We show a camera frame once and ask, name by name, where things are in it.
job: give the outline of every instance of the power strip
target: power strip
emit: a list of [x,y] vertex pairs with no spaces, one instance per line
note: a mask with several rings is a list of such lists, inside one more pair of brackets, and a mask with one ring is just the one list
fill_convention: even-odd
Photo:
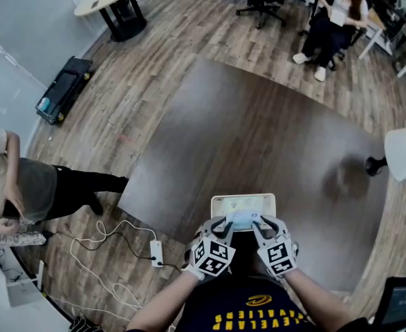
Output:
[[164,266],[163,244],[161,241],[150,241],[150,257],[153,267],[161,268]]

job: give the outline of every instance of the white power cord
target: white power cord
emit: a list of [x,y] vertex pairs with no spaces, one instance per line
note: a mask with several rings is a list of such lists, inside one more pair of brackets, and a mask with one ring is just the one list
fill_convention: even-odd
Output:
[[[139,311],[139,309],[142,308],[142,306],[140,305],[140,303],[138,302],[138,300],[136,299],[136,297],[132,294],[132,292],[131,292],[126,286],[124,286],[124,285],[122,285],[122,284],[120,284],[120,283],[114,283],[114,284],[112,285],[112,290],[110,290],[106,285],[104,285],[104,282],[101,280],[101,278],[100,278],[98,275],[96,275],[92,270],[90,270],[89,268],[87,268],[83,263],[81,263],[81,261],[78,259],[78,257],[75,256],[75,255],[73,254],[73,252],[72,252],[73,243],[74,243],[75,241],[78,241],[78,242],[88,241],[88,242],[93,242],[93,243],[101,243],[101,242],[103,242],[108,236],[112,235],[112,234],[120,227],[120,225],[121,225],[122,223],[128,223],[130,226],[132,226],[134,229],[137,229],[137,230],[150,231],[150,232],[152,232],[152,233],[154,234],[155,240],[157,240],[157,238],[156,238],[156,233],[155,233],[153,230],[146,229],[146,228],[138,228],[138,227],[136,227],[134,224],[132,224],[130,221],[127,221],[127,220],[123,220],[123,221],[119,222],[119,224],[115,227],[115,229],[113,229],[110,234],[107,234],[107,232],[106,232],[106,226],[104,226],[103,222],[102,222],[101,220],[99,220],[99,221],[97,221],[97,230],[98,230],[98,232],[99,232],[100,234],[102,234],[104,237],[103,237],[101,240],[78,239],[77,237],[74,238],[74,239],[72,240],[72,243],[71,243],[71,256],[81,265],[81,267],[83,267],[83,268],[86,269],[88,272],[90,272],[94,277],[96,277],[96,278],[100,281],[100,283],[101,283],[101,285],[104,287],[104,289],[106,289],[106,290],[115,298],[115,300],[117,300],[119,303],[121,303],[121,304],[123,304],[123,305],[125,305],[125,306],[128,306],[128,307],[132,308],[134,311]],[[128,303],[122,301],[121,297],[117,294],[117,292],[116,292],[116,290],[115,290],[115,287],[116,287],[116,286],[122,286],[124,289],[126,289],[126,291],[129,292],[130,296],[132,296],[133,299],[135,300],[136,305],[135,305],[135,304],[128,304]],[[110,315],[112,315],[112,316],[114,316],[114,317],[117,317],[117,318],[120,318],[120,319],[122,319],[122,320],[126,320],[126,321],[130,322],[130,320],[129,320],[128,318],[125,318],[125,317],[123,317],[123,316],[116,315],[115,313],[112,313],[111,311],[108,311],[108,310],[102,310],[101,308],[83,307],[83,306],[80,306],[80,305],[77,305],[77,304],[72,304],[71,302],[67,302],[67,301],[65,301],[65,300],[63,300],[63,299],[59,299],[59,298],[56,298],[56,297],[52,297],[52,296],[50,296],[50,295],[48,295],[48,296],[49,296],[51,299],[53,299],[53,300],[57,300],[57,301],[59,301],[59,302],[65,303],[65,304],[69,304],[69,305],[71,305],[71,306],[75,306],[75,307],[82,308],[82,309],[84,309],[84,310],[89,310],[89,311],[105,312],[105,313],[108,313],[108,314],[110,314]]]

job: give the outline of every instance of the round table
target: round table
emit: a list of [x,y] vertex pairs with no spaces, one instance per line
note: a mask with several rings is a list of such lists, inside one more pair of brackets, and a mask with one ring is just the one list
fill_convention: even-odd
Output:
[[[123,42],[140,33],[146,26],[146,20],[143,17],[136,0],[129,0],[136,17],[124,19],[120,11],[121,7],[118,7],[116,4],[118,1],[119,0],[82,0],[73,13],[75,16],[82,17],[100,11],[103,19],[106,21],[107,26],[112,32],[113,39],[116,42]],[[108,6],[110,6],[115,15],[118,26],[113,23],[107,13],[106,7]]]

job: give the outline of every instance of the woman's long hair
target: woman's long hair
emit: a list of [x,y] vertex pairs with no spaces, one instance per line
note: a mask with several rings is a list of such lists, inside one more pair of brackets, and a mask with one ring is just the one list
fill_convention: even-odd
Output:
[[361,3],[362,0],[352,0],[349,9],[349,16],[351,19],[355,19],[357,21],[361,20]]

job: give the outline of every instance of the lamp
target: lamp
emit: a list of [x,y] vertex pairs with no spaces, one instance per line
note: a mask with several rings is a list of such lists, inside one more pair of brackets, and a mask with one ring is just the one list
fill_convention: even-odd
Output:
[[366,161],[366,173],[376,176],[383,166],[389,166],[391,175],[397,181],[406,179],[406,128],[392,130],[385,136],[385,157],[381,160],[369,157]]

